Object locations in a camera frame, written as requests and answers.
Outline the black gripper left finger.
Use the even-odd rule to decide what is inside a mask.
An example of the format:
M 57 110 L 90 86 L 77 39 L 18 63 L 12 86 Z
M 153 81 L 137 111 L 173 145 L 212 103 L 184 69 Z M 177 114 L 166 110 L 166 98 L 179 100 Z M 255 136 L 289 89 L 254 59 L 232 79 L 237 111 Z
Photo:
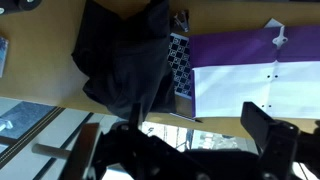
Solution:
M 92 161 L 100 135 L 98 123 L 89 123 L 82 127 L 59 180 L 96 180 Z

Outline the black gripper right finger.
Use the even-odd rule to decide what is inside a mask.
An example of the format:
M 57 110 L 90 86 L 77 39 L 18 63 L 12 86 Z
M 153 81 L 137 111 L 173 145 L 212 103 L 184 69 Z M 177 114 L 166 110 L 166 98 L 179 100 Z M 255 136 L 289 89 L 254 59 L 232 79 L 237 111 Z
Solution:
M 258 159 L 261 178 L 290 180 L 297 149 L 297 127 L 272 119 L 253 102 L 243 103 L 240 121 L 262 149 Z

